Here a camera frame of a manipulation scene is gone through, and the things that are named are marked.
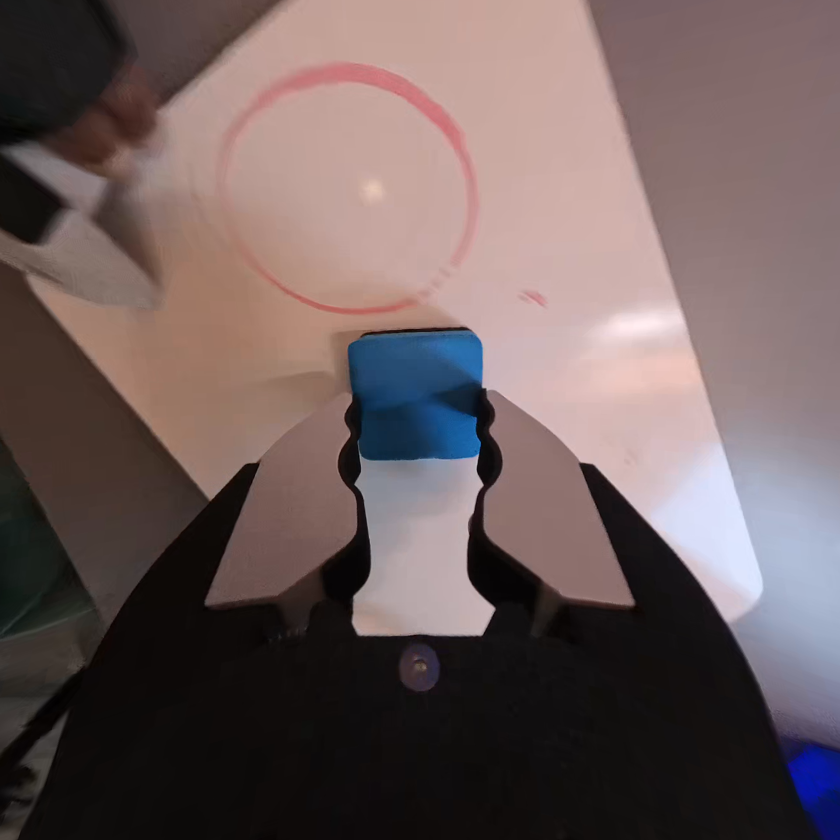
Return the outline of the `person's green sweatshirt torso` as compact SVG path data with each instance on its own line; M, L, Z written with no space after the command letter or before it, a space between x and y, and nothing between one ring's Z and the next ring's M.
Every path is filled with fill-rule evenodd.
M35 493L1 443L1 638L36 634L95 612Z

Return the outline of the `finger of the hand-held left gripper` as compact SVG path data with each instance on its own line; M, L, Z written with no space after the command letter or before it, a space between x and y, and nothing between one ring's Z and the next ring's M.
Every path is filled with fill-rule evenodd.
M101 166L86 169L58 156L42 143L3 147L3 156L87 215L95 215L108 200L126 197L145 166L154 160L154 147L122 147Z
M78 210L60 210L34 243L3 230L1 259L27 277L99 306L154 309L162 300L152 277Z

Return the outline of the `person's left hand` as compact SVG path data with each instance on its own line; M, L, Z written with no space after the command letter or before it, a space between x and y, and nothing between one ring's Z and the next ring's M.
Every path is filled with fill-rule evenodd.
M101 96L48 142L60 158L99 175L122 152L143 147L158 123L158 101L143 69L122 68Z

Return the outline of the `blue foam eraser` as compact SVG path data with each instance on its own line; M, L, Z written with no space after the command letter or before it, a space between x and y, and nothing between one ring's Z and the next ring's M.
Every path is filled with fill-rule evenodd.
M483 347L465 328L368 332L348 347L360 456L370 461L471 459Z

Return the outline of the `blue plastic bin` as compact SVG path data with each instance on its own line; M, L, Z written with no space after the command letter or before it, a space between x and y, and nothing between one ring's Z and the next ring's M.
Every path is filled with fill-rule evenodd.
M822 839L839 838L839 751L787 740L785 760L794 787Z

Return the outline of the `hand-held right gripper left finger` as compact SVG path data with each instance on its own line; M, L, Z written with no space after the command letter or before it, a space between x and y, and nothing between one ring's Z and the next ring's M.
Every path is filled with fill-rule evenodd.
M286 630L304 630L326 594L322 567L358 530L356 497L340 474L351 404L350 393L336 395L264 453L206 594L207 608L273 606Z

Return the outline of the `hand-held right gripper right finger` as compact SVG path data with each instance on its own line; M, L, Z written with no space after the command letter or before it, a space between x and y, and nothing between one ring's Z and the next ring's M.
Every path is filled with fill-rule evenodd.
M494 607L513 606L531 636L571 606L635 606L581 462L546 426L497 391L476 415L480 489L469 520L467 572Z

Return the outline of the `white whiteboard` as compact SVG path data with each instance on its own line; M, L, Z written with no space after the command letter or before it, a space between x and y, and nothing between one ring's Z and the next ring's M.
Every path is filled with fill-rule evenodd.
M584 2L285 2L133 161L164 300L36 296L208 497L349 390L367 331L464 326L733 622L763 589Z

